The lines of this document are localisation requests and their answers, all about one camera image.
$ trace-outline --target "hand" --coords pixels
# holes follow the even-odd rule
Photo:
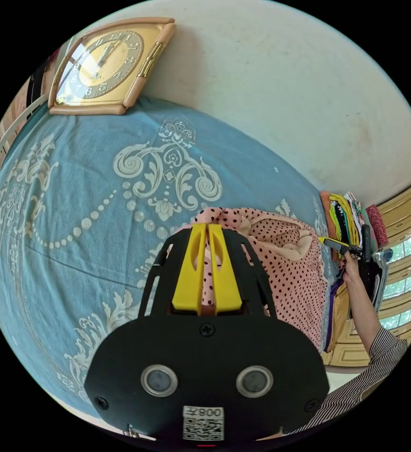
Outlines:
[[[345,253],[339,262],[339,269],[345,266],[343,279],[346,283],[354,283],[359,281],[360,272],[358,269],[358,260],[348,251]]]

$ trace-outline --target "bed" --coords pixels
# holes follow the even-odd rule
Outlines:
[[[327,235],[318,190],[208,115],[147,97],[124,116],[37,107],[0,171],[0,328],[41,387],[97,417],[82,387],[94,351],[136,317],[164,240],[208,206],[278,212]]]

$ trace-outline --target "striped sleeve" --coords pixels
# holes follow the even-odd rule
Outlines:
[[[407,347],[408,344],[405,339],[400,340],[385,328],[380,328],[370,347],[370,362],[367,369],[353,380],[328,394],[311,421],[288,434],[291,435],[315,427],[355,407],[369,388],[391,373],[405,354]]]

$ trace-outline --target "pink polka dot fabric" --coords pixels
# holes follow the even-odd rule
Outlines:
[[[194,224],[199,223],[219,224],[247,237],[269,276],[278,318],[302,331],[320,350],[328,281],[314,229],[296,219],[250,208],[208,208],[194,219]],[[214,305],[208,240],[203,287],[202,304]]]

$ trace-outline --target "white wall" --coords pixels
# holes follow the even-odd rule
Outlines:
[[[139,16],[178,24],[145,94],[221,119],[366,206],[411,184],[411,110],[336,30],[264,0],[146,1],[89,28]]]

